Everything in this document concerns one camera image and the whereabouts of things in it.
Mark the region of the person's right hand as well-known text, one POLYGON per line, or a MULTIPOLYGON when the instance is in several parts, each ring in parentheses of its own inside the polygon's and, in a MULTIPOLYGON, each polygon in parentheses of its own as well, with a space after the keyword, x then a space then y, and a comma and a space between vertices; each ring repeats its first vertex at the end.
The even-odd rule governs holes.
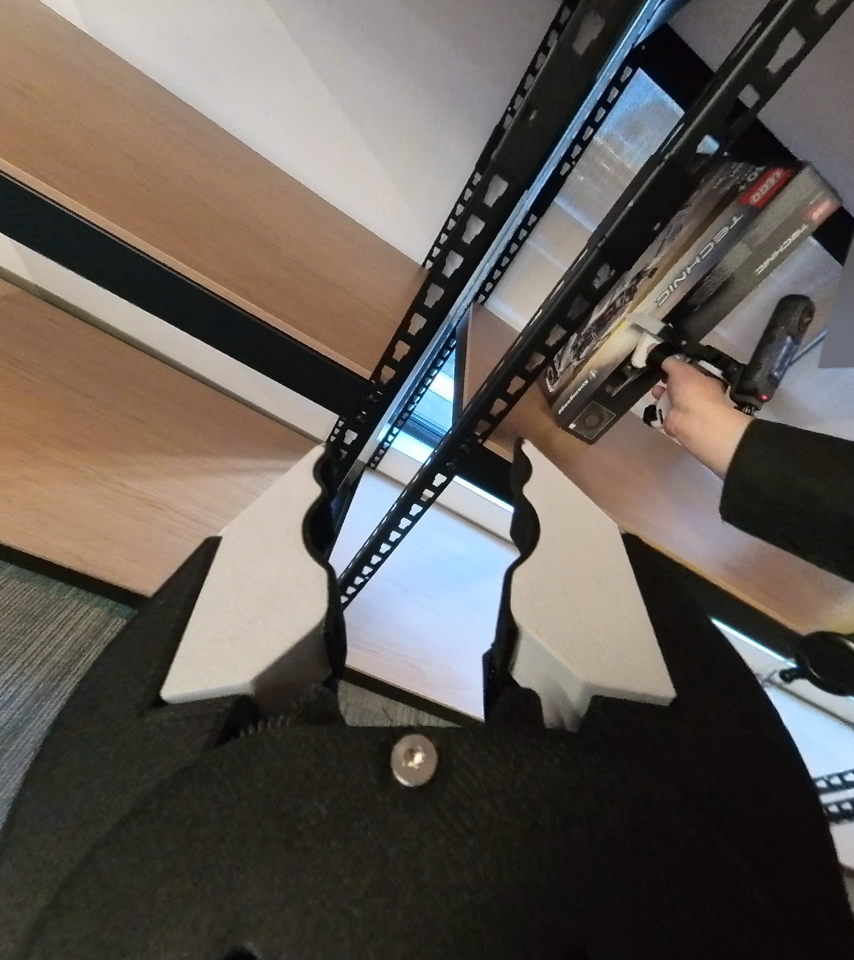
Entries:
POLYGON ((711 474, 726 479, 733 457, 754 420, 728 400, 722 381, 679 356, 661 365, 663 383, 651 393, 664 432, 711 474))

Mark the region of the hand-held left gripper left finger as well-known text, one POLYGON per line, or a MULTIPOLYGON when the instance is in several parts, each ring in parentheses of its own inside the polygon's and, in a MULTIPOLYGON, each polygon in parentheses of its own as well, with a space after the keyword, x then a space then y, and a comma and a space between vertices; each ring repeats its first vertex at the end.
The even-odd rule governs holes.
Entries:
POLYGON ((292 706, 342 670, 324 466, 316 445, 221 530, 160 688, 166 704, 292 706))

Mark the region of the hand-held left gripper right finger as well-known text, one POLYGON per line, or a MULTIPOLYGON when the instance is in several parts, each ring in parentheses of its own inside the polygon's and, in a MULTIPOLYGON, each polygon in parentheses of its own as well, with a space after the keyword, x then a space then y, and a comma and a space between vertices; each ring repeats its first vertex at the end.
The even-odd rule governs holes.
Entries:
POLYGON ((616 522, 529 439, 515 443, 510 487, 518 555, 482 659, 483 705, 512 690, 541 707, 670 705, 676 691, 616 522))

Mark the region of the person's right forearm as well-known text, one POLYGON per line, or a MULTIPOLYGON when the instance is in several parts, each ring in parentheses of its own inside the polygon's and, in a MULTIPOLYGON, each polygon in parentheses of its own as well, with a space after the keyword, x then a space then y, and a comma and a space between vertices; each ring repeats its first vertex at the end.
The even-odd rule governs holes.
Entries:
POLYGON ((854 584, 854 441, 754 421, 725 474, 720 515, 854 584))

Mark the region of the black rack with wooden shelves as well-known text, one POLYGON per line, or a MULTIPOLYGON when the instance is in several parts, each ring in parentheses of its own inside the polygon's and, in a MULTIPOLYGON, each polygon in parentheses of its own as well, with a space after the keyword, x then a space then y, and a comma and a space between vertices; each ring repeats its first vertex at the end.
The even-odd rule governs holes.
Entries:
MULTIPOLYGON (((0 165, 368 374, 561 2, 0 2, 0 165)), ((761 114, 854 213, 854 2, 761 114)), ((621 421, 586 447, 530 388, 516 435, 631 532, 798 633, 854 587, 707 520, 697 462, 621 421)))

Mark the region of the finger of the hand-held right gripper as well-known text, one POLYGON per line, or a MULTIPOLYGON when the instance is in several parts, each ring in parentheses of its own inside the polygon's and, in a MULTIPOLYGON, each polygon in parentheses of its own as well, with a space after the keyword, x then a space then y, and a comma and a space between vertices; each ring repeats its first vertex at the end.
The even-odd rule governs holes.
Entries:
POLYGON ((627 332, 632 337, 632 348, 627 355, 627 366, 631 370, 644 370, 650 364, 652 352, 666 344, 669 326, 666 322, 650 319, 638 318, 629 322, 627 332))

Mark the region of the black lego box silver car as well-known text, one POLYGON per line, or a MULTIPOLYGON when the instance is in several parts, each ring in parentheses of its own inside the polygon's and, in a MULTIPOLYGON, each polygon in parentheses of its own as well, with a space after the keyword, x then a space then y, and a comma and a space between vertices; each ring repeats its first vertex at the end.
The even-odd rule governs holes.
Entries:
POLYGON ((809 163, 712 163, 681 209, 549 366, 555 424, 592 445, 652 386, 630 369, 630 321, 690 325, 702 340, 842 206, 809 163))

